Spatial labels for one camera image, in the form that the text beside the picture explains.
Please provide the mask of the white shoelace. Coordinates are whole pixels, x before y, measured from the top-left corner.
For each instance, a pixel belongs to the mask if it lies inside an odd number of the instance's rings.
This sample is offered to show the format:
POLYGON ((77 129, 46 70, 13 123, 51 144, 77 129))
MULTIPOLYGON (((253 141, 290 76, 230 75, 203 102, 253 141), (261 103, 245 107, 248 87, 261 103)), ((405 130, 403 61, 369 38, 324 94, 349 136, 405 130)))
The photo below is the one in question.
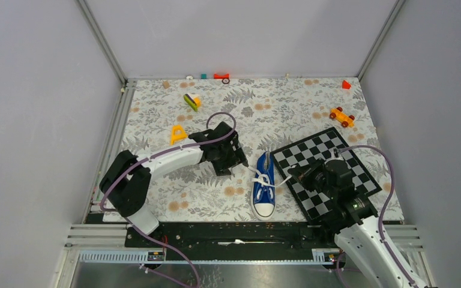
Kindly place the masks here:
POLYGON ((280 184, 274 183, 274 174, 269 174, 266 172, 261 172, 258 169, 248 167, 255 176, 252 178, 253 190, 251 194, 252 205, 255 204, 276 204, 276 188, 285 184, 292 177, 288 176, 280 184))

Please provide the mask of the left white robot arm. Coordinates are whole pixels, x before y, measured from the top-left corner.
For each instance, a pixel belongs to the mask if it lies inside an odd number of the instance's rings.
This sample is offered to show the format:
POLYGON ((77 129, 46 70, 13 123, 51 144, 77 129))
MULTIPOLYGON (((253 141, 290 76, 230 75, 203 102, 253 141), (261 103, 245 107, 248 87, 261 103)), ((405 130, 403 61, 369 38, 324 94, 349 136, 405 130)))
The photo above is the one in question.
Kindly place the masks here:
POLYGON ((120 152, 99 184, 104 199, 132 226, 149 247, 162 239, 159 220, 146 205, 150 183, 186 166, 211 163, 217 176, 229 176, 235 166, 247 166, 238 132, 225 122, 214 129, 192 133, 179 144, 139 158, 129 150, 120 152))

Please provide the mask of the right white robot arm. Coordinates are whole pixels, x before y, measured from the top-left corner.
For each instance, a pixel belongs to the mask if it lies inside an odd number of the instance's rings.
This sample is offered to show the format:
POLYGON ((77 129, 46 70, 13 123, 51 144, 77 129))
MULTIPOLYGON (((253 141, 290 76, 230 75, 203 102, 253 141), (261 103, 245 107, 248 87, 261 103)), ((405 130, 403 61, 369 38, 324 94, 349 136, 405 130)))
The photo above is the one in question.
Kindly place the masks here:
POLYGON ((329 198, 331 210, 322 216, 322 243, 341 248, 375 287, 428 286, 392 242, 376 208, 355 186, 344 160, 296 164, 288 173, 306 191, 329 198))

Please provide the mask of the blue canvas sneaker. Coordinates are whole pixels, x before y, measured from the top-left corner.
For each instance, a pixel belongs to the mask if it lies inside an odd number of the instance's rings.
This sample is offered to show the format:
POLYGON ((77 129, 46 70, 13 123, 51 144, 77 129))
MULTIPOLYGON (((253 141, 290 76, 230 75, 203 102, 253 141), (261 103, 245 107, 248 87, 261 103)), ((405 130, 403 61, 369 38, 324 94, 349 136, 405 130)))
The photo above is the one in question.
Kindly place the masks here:
POLYGON ((274 164, 270 151, 264 152, 251 170, 254 173, 250 198, 252 211, 259 220, 266 221, 273 216, 276 209, 274 164))

